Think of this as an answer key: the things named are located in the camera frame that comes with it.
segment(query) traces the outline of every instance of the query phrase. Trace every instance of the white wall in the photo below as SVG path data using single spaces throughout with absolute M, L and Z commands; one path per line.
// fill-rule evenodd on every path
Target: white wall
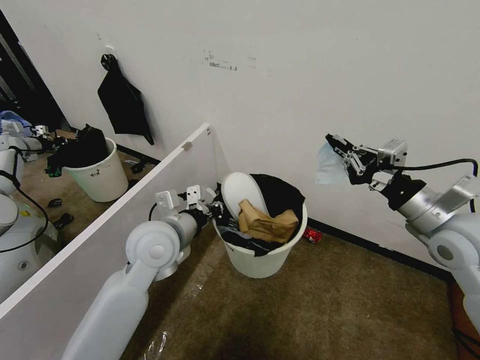
M 70 124 L 163 158 L 208 121 L 233 170 L 295 184 L 310 217 L 430 261 L 364 186 L 315 185 L 327 132 L 409 143 L 408 163 L 476 157 L 476 0 L 9 0 L 1 9 Z M 155 146 L 113 135 L 97 96 L 114 45 L 144 95 Z M 237 71 L 209 66 L 204 58 Z M 467 165 L 422 173 L 444 190 Z

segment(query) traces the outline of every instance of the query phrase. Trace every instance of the plastic wrapper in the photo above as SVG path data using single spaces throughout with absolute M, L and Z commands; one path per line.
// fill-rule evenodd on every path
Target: plastic wrapper
M 318 151 L 317 163 L 317 184 L 349 183 L 349 177 L 345 171 L 342 158 L 335 153 L 328 142 Z
M 167 338 L 170 334 L 167 331 L 161 333 L 161 341 L 152 341 L 148 350 L 143 354 L 141 360 L 160 360 L 164 351 Z

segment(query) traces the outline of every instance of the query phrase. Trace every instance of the black cable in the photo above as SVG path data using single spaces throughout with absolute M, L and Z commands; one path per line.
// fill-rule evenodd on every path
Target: black cable
M 48 216 L 47 212 L 45 211 L 45 209 L 43 207 L 41 207 L 38 202 L 36 202 L 30 196 L 28 196 L 20 187 L 17 187 L 16 189 L 20 194 L 22 194 L 26 199 L 30 200 L 31 203 L 34 204 L 43 213 L 43 216 L 45 217 L 45 224 L 43 225 L 43 228 L 41 229 L 41 231 L 35 237 L 33 237 L 31 240 L 29 240 L 29 241 L 27 241 L 27 242 L 25 242 L 21 245 L 15 246 L 15 247 L 11 247 L 11 248 L 8 248 L 8 249 L 5 249 L 5 250 L 0 250 L 0 254 L 1 253 L 7 253 L 7 252 L 10 252 L 10 251 L 13 251 L 13 250 L 17 250 L 17 249 L 20 249 L 20 248 L 28 245 L 28 244 L 33 243 L 35 240 L 39 239 L 45 233 L 45 231 L 47 230 L 47 228 L 49 226 L 49 221 L 50 220 L 49 220 L 49 216 Z
M 466 333 L 464 333 L 463 331 L 460 331 L 455 327 L 452 327 L 451 331 L 455 336 L 455 339 L 457 340 L 457 342 L 461 344 L 464 347 L 464 349 L 467 350 L 475 359 L 480 360 L 480 355 L 477 352 L 475 352 L 475 350 L 473 350 L 465 340 L 470 341 L 472 344 L 476 346 L 480 346 L 480 342 L 478 342 L 476 339 L 468 336 Z
M 15 150 L 17 153 L 21 153 L 21 152 L 24 152 L 24 153 L 42 153 L 44 152 L 45 150 L 43 149 L 38 149 L 38 150 L 34 150 L 34 149 L 21 149 L 19 147 L 16 147 L 16 146 L 9 146 L 8 149 L 13 149 Z
M 157 207 L 157 203 L 154 203 L 153 206 L 150 209 L 150 212 L 148 213 L 148 221 L 152 221 L 152 213 L 154 212 L 154 209 Z
M 471 158 L 461 158 L 457 160 L 439 162 L 432 165 L 424 165 L 424 166 L 395 166 L 395 165 L 386 165 L 382 166 L 382 170 L 405 170 L 405 171 L 416 171 L 416 170 L 431 170 L 431 169 L 438 169 L 444 168 L 451 165 L 462 164 L 462 163 L 471 163 L 473 164 L 473 171 L 472 174 L 474 177 L 479 175 L 479 163 L 475 159 Z M 474 199 L 470 200 L 470 212 L 475 212 L 475 202 Z

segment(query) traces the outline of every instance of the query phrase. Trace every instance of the black cloth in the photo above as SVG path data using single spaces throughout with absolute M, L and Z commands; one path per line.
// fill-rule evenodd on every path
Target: black cloth
M 102 130 L 88 124 L 80 130 L 76 139 L 61 145 L 55 154 L 47 158 L 46 173 L 51 178 L 62 176 L 62 168 L 84 168 L 105 160 L 109 155 Z
M 250 174 L 250 176 L 260 188 L 270 217 L 274 218 L 290 209 L 295 213 L 298 225 L 290 237 L 292 240 L 302 225 L 305 196 L 295 186 L 278 177 L 265 174 Z
M 282 214 L 286 210 L 292 210 L 295 213 L 298 218 L 298 225 L 290 237 L 290 240 L 292 240 L 299 232 L 302 224 L 305 196 L 303 196 L 295 186 L 290 185 L 288 182 L 285 182 L 278 177 L 266 174 L 250 175 L 257 183 L 263 199 L 265 200 L 268 213 L 272 218 Z M 220 193 L 215 200 L 223 202 L 222 193 Z M 232 215 L 225 206 L 222 218 L 217 218 L 215 221 L 218 225 L 232 227 L 231 219 Z M 226 231 L 221 237 L 229 244 L 253 250 L 255 257 L 264 256 L 270 251 L 285 245 L 284 243 L 268 242 L 253 237 L 251 239 L 245 239 L 233 231 Z
M 124 77 L 113 55 L 104 55 L 102 65 L 108 72 L 98 88 L 98 97 L 110 118 L 115 134 L 142 135 L 154 144 L 145 117 L 142 93 Z
M 233 231 L 224 232 L 221 235 L 221 238 L 229 244 L 253 250 L 253 252 L 255 253 L 255 257 L 267 255 L 272 250 L 278 249 L 279 247 L 284 245 L 280 242 L 268 242 L 253 237 L 251 239 L 245 239 Z

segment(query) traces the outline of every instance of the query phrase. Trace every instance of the white bucket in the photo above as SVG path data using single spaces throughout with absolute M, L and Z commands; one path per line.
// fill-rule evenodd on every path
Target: white bucket
M 307 220 L 307 207 L 304 203 L 302 208 L 302 220 L 300 224 L 300 229 L 298 230 L 298 233 L 295 235 L 295 237 L 289 242 L 287 242 L 285 245 L 270 251 L 264 256 L 255 257 L 255 252 L 253 250 L 249 250 L 240 246 L 235 246 L 226 241 L 223 241 L 231 264 L 240 273 L 248 276 L 249 278 L 263 279 L 272 276 L 278 270 L 280 270 L 285 260 L 287 259 L 290 250 L 296 243 L 298 243 L 298 241 L 304 234 L 305 229 L 307 228 Z M 217 229 L 217 223 L 215 222 L 215 220 L 213 220 L 213 226 L 215 227 L 218 236 L 222 237 L 219 230 Z
M 117 144 L 105 138 L 109 155 L 102 161 L 86 167 L 64 167 L 86 194 L 96 202 L 106 203 L 121 197 L 129 181 L 117 154 Z

